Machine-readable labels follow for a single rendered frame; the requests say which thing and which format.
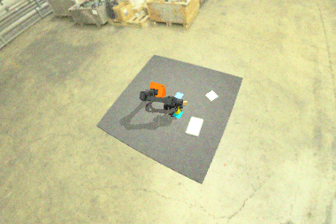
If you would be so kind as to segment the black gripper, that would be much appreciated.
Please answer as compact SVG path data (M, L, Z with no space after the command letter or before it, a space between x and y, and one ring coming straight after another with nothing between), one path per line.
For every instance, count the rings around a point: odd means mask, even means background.
M182 108L183 108L183 105L178 105L178 104L176 104L176 106L177 106L177 107L179 107L180 109L182 109ZM171 107L170 107L170 105L164 104L164 109L165 109L165 110L168 110L168 107L169 107L169 108L170 108L170 110L171 110Z

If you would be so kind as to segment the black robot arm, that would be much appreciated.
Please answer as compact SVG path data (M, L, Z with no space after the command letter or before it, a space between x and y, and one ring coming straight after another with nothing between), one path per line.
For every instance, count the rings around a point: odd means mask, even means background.
M150 89L149 92L141 91L139 99L141 101L155 101L155 102L161 102L161 103L170 105L171 112L176 112L178 110L178 107L176 106L176 104L183 105L183 99L179 99L176 97L155 97L157 93L158 93L158 89L154 89L154 88Z

